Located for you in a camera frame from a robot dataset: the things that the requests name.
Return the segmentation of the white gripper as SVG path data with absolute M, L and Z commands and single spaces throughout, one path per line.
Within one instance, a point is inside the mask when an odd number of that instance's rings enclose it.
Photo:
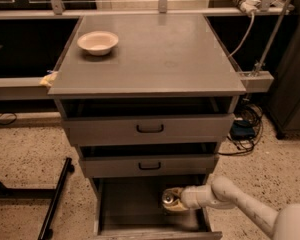
M 188 186 L 186 188 L 173 187 L 163 192 L 164 196 L 180 197 L 179 201 L 165 204 L 164 208 L 170 212 L 184 212 L 188 209 L 199 209 L 210 206 L 214 201 L 214 194 L 210 185 Z

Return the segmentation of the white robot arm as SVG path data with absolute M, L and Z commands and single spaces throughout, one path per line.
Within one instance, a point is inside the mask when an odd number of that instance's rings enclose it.
M 173 187 L 162 194 L 162 204 L 172 212 L 239 208 L 270 240 L 300 240 L 300 203 L 289 204 L 281 211 L 261 203 L 243 192 L 225 176 L 210 184 Z

